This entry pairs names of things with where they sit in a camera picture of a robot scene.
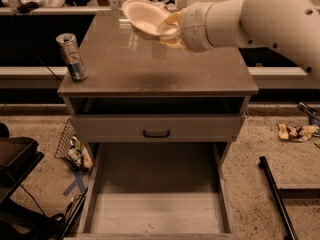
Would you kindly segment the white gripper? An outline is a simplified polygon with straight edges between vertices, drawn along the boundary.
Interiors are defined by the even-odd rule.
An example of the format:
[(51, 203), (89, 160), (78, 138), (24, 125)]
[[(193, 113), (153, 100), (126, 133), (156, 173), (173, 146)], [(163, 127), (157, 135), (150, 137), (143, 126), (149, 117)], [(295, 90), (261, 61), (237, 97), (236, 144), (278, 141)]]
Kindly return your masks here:
[(212, 4), (209, 2), (196, 2), (188, 8), (170, 14), (165, 18), (157, 30), (164, 33), (171, 29), (180, 28), (181, 38), (161, 37), (159, 42), (169, 48), (185, 50), (186, 47), (193, 52), (204, 52), (213, 48), (206, 34), (206, 18)]

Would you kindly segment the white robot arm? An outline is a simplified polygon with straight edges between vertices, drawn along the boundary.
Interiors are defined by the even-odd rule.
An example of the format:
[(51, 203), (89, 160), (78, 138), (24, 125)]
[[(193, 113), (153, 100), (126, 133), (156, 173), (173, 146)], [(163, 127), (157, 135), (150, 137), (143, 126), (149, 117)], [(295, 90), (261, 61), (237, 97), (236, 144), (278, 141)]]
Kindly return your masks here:
[(320, 81), (320, 14), (310, 0), (197, 2), (157, 30), (163, 42), (194, 52), (266, 47)]

